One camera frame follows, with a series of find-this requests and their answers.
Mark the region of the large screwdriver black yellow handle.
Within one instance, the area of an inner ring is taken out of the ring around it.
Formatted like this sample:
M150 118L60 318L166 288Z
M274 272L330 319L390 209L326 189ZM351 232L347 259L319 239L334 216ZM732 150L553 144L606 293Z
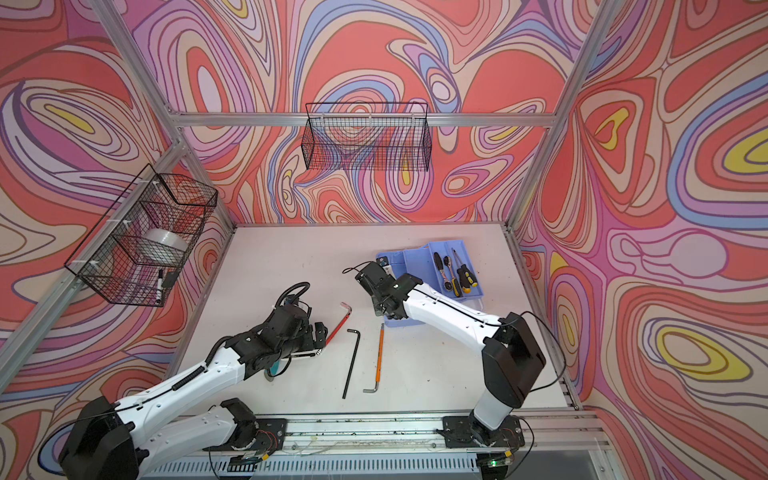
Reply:
M457 265L457 274L459 277L459 284L464 294L469 294L474 287L478 286L478 282L474 274L469 269L468 265L462 260L458 252L453 249L452 255Z

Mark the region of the white pink tool box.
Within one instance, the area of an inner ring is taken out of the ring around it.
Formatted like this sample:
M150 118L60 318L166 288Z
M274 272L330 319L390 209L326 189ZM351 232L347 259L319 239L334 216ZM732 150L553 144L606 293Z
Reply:
M449 256L453 264L453 272L457 276L453 249L458 252L477 280L474 266L462 240L433 241L419 248L379 252L376 255L376 261L395 278L404 273L411 274L444 295L471 308L482 310L484 292L480 286L474 287L469 294L463 293L461 298L455 297L452 291L443 288L443 280L435 267L433 253L438 252L442 260L444 256Z

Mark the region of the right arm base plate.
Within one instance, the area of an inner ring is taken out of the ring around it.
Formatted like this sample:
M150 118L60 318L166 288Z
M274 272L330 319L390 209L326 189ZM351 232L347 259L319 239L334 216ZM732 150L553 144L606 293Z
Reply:
M509 415L497 429L488 429L472 415L444 416L435 432L447 448L501 448L516 451L526 445L520 419Z

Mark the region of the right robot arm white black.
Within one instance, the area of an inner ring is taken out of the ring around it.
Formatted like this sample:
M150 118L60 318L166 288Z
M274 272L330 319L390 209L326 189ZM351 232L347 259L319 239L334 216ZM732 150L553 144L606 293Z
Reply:
M416 276L396 278L375 261L345 271L356 273L378 316L422 322L480 355L485 391L470 414L475 426L493 432L523 406L547 360L522 316L511 312L498 317L472 309Z

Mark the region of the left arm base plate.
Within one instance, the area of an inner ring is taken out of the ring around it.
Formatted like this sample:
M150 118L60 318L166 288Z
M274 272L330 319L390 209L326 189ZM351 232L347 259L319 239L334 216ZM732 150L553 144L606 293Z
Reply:
M238 424L225 443L204 448L204 451L253 451L274 453L283 448L288 426L286 418L257 418L253 422Z

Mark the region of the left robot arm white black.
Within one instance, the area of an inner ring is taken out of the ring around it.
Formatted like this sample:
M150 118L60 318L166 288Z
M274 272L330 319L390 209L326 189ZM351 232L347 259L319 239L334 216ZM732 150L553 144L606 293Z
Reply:
M260 431L241 400L222 401L184 418L190 408L219 392L269 371L296 353L325 347L328 330L311 323L302 300L310 288L299 282L277 299L267 319L218 339L201 362L140 393L114 402L90 401L74 421L58 464L69 479L139 479L191 453L254 447Z

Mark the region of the teal utility knife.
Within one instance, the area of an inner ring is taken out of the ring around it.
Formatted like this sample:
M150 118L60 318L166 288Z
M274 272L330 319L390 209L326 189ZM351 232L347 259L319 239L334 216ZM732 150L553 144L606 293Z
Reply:
M272 367L270 367L268 370L264 371L265 377L268 382L273 382L277 377L281 375L281 368L279 364L275 364Z

